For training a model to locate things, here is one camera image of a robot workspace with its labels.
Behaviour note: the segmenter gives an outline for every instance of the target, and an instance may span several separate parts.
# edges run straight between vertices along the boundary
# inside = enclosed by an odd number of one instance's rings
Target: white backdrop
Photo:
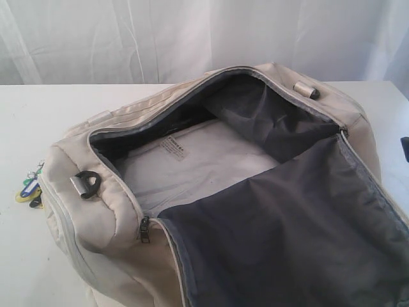
[[[409,97],[409,0],[0,0],[0,84],[177,83],[282,63]]]

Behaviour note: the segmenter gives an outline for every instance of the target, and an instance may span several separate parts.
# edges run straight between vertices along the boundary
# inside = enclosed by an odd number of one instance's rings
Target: metal zipper pull
[[[139,226],[139,231],[141,233],[141,242],[142,243],[150,243],[151,240],[149,239],[149,216],[145,216],[142,221],[141,225]]]

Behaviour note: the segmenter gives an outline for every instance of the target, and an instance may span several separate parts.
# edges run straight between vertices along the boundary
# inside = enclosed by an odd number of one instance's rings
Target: label
[[[170,153],[177,161],[182,161],[189,154],[172,136],[168,136],[160,142],[160,147]]]

